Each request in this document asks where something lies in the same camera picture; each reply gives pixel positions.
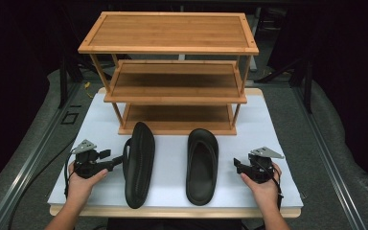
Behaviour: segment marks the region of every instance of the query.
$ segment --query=floor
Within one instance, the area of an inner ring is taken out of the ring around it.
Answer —
[[[261,50],[256,57],[258,70],[249,73],[247,85],[264,92],[279,142],[303,198],[302,215],[288,219],[288,224],[292,229],[368,229],[368,175],[355,164],[344,145],[343,126],[320,86],[313,84],[309,114],[301,103],[301,89],[289,87],[289,74],[266,84],[253,83],[271,71],[265,63],[276,33],[267,30],[260,35],[256,38]],[[11,229],[42,229],[51,220],[48,196],[83,122],[90,95],[102,87],[98,76],[87,70],[83,74],[82,83],[69,82],[69,100],[62,109],[58,109],[58,71],[48,76],[51,86],[46,101],[0,174],[0,229],[7,228],[14,207]],[[249,229],[262,224],[258,218],[243,222]],[[80,218],[76,229],[95,229],[105,224],[106,218]]]

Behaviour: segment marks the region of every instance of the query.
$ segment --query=dark curtain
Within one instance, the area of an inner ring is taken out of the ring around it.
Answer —
[[[320,11],[289,11],[268,65],[281,68],[307,51]],[[310,55],[313,78],[337,110],[345,142],[368,172],[368,1],[335,1],[324,11],[331,19]]]
[[[0,1],[0,172],[45,99],[47,75],[59,67],[42,6],[39,0]]]

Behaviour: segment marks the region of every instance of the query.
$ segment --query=wooden leg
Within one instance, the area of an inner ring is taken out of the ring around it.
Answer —
[[[243,80],[241,83],[241,93],[244,93],[244,87],[246,86],[246,82],[247,82],[247,75],[249,74],[249,65],[250,65],[250,60],[252,59],[252,56],[247,57],[247,61],[246,61],[246,66],[244,67],[244,76],[243,76]]]
[[[236,124],[236,120],[238,119],[238,114],[239,114],[239,110],[241,109],[241,104],[238,103],[236,105],[236,110],[235,110],[235,115],[234,115],[234,120],[232,121],[232,127],[235,127]]]
[[[95,68],[97,68],[98,75],[100,75],[101,81],[103,81],[103,86],[106,89],[106,92],[110,91],[109,82],[106,79],[106,75],[104,73],[103,68],[101,67],[100,62],[98,61],[98,58],[96,55],[89,55],[91,56],[92,61],[94,62]]]
[[[115,110],[116,116],[118,117],[119,125],[123,127],[124,120],[122,120],[121,112],[119,111],[118,105],[116,105],[115,103],[112,103],[112,106],[113,106],[113,110]]]
[[[237,56],[237,59],[236,59],[236,69],[239,69],[239,62],[241,61],[241,56]]]
[[[119,68],[118,57],[115,54],[112,54],[112,59],[113,59],[113,62],[115,63],[115,67]]]

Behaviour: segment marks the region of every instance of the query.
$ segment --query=wooden shoe rack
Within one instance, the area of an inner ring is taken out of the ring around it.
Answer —
[[[89,54],[113,105],[120,134],[139,121],[154,134],[189,134],[202,127],[236,135],[251,56],[259,54],[243,13],[114,12],[101,14],[79,47]],[[115,62],[107,80],[97,55]],[[117,54],[236,56],[237,60],[132,60]],[[245,74],[240,56],[247,56]],[[121,114],[117,104],[126,104]]]

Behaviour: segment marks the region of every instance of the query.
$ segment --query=cable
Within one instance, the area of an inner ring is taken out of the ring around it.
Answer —
[[[67,168],[68,166],[68,161],[65,162],[66,164],[64,165],[64,168]],[[64,188],[64,194],[65,194],[65,198],[68,198],[68,188],[69,188],[69,181],[70,181],[70,177],[71,175],[73,175],[79,168],[81,167],[81,165],[79,165],[76,169],[74,169],[70,175],[67,177],[67,172],[64,173],[65,176],[65,188]]]
[[[55,157],[53,157],[44,167],[43,169],[41,169],[35,176],[34,178],[29,181],[29,183],[26,185],[25,189],[23,190],[22,194],[20,195],[19,199],[17,199],[16,203],[14,204],[13,210],[11,211],[11,218],[9,220],[8,223],[8,230],[11,230],[12,228],[12,223],[13,223],[13,218],[14,218],[14,214],[16,213],[16,209],[20,204],[20,201],[22,200],[23,196],[26,194],[26,192],[29,190],[29,188],[32,186],[32,184],[35,182],[35,180],[65,151],[65,149],[68,148],[68,146],[71,145],[71,143],[74,142],[74,140],[76,140],[77,135],[75,137],[73,137],[73,139],[67,144],[67,146],[65,146],[58,154],[55,155]]]
[[[65,181],[65,189],[64,189],[65,198],[68,197],[68,176],[67,176],[68,169],[67,169],[67,166],[68,166],[68,162],[70,161],[72,152],[73,151],[71,150],[68,153],[67,159],[65,159],[64,166],[63,166],[64,167],[63,174],[64,174],[64,181]]]
[[[85,88],[85,93],[86,93],[86,95],[88,95],[88,97],[90,98],[90,99],[93,99],[94,98],[94,96],[92,96],[89,92],[88,92],[88,88],[89,88],[89,86],[91,85],[91,82],[89,82],[89,81],[87,81],[86,82],[86,84],[84,85],[84,88]]]

